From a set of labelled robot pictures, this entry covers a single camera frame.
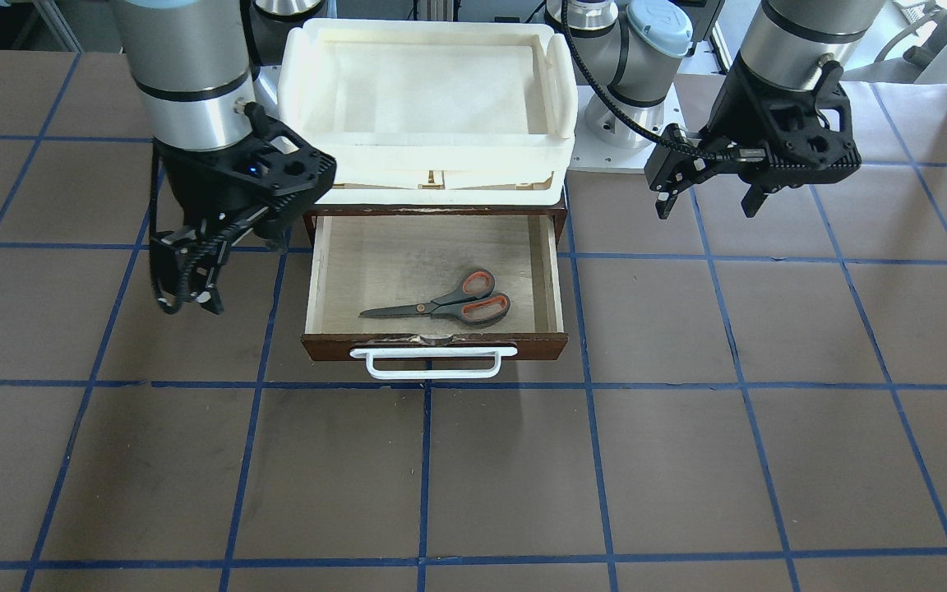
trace white drawer handle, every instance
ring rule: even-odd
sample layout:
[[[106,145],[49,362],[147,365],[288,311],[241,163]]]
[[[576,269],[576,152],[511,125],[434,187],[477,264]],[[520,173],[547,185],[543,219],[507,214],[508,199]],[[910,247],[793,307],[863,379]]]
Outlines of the white drawer handle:
[[[349,352],[354,358],[363,358],[367,373],[379,380],[421,380],[426,378],[470,379],[492,378],[499,374],[503,358],[514,356],[518,349],[510,345],[487,348],[358,348]],[[491,368],[469,368],[469,370],[379,370],[376,359],[409,358],[493,358]]]

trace cable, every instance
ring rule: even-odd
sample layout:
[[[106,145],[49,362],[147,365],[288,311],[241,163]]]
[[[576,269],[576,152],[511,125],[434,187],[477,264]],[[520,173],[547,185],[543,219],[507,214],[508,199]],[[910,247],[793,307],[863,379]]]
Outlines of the cable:
[[[533,14],[530,14],[530,15],[529,15],[529,18],[525,19],[525,24],[528,24],[528,23],[530,23],[530,22],[533,22],[533,19],[536,18],[537,12],[542,11],[543,7],[545,7],[545,6],[546,6],[546,0],[542,0],[542,2],[540,3],[540,5],[538,5],[538,7],[536,7],[536,10],[533,11]]]
[[[151,183],[150,190],[148,190],[148,243],[151,247],[151,241],[155,238],[155,232],[157,232],[157,210],[159,209],[159,152],[155,149],[155,143],[153,149],[151,149]],[[192,296],[189,295],[188,291],[188,277],[192,275],[192,272],[195,272],[196,266],[199,265],[199,262],[210,255],[214,255],[215,252],[219,251],[222,244],[225,244],[226,241],[232,241],[240,235],[241,232],[245,232],[249,224],[249,216],[244,215],[240,216],[240,219],[232,224],[225,226],[224,229],[221,229],[220,232],[215,234],[214,237],[204,241],[203,244],[199,244],[198,247],[192,248],[188,252],[187,257],[185,257],[185,265],[182,266],[180,273],[178,275],[178,284],[174,286],[173,289],[173,303],[170,303],[165,296],[163,296],[163,290],[159,285],[159,277],[155,274],[155,266],[151,262],[151,251],[148,252],[148,274],[151,278],[151,289],[153,289],[153,294],[155,296],[155,303],[159,304],[160,310],[164,313],[173,315],[177,314],[181,310],[181,307],[184,306],[184,303],[189,303],[192,301]]]
[[[602,104],[605,104],[606,108],[609,109],[609,112],[612,112],[613,116],[616,116],[617,119],[621,121],[627,127],[630,127],[635,134],[642,136],[647,140],[651,140],[658,145],[668,147],[670,150],[679,151],[679,153],[692,156],[695,158],[703,158],[704,160],[733,160],[732,155],[728,153],[717,153],[717,151],[707,151],[701,150],[696,146],[683,145],[683,143],[675,142],[672,139],[665,138],[659,134],[654,134],[651,131],[646,130],[645,127],[639,125],[634,119],[631,119],[631,116],[628,116],[627,113],[624,113],[620,110],[619,106],[612,102],[612,99],[608,97],[608,94],[605,93],[605,89],[602,89],[601,84],[594,79],[594,75],[590,74],[590,68],[587,67],[587,64],[583,63],[583,58],[580,57],[580,52],[575,48],[575,41],[572,39],[572,29],[568,26],[568,0],[562,0],[561,2],[561,27],[565,34],[565,44],[568,44],[568,50],[572,53],[572,61],[575,61],[576,67],[580,69],[583,78],[587,79],[587,83],[590,84],[591,89],[594,89],[594,93],[598,95],[598,98],[601,99]]]

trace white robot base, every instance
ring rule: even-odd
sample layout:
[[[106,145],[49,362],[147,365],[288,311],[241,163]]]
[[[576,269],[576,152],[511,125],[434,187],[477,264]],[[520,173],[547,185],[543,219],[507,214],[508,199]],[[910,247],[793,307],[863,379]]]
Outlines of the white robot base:
[[[589,173],[642,173],[645,161],[653,153],[655,145],[642,149],[621,149],[610,146],[598,139],[594,132],[587,127],[586,109],[590,99],[594,97],[594,89],[590,86],[579,86],[580,111],[575,121],[575,147],[572,149],[572,161],[568,165],[569,171],[585,171]],[[685,125],[685,118],[681,115],[681,106],[677,104],[677,93],[674,86],[668,90],[668,97],[660,105],[664,111],[664,124],[654,132],[661,132],[663,127],[670,123]]]

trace white tray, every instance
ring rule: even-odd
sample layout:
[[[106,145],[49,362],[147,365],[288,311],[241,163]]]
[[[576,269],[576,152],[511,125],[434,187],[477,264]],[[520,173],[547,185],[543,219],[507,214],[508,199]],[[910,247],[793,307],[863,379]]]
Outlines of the white tray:
[[[538,24],[313,19],[279,76],[283,123],[339,161],[324,205],[552,205],[578,109]]]

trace open drawer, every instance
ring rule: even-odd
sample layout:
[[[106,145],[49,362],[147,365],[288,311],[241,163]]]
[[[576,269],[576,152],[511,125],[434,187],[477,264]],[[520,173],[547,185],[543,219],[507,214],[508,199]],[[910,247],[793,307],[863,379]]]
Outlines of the open drawer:
[[[363,358],[376,378],[481,378],[501,359],[557,359],[565,334],[557,248],[546,215],[322,216],[316,219],[302,345],[313,360]],[[510,313],[488,327],[450,318],[364,318],[428,303],[484,267]],[[491,358],[481,371],[383,372],[376,360]]]

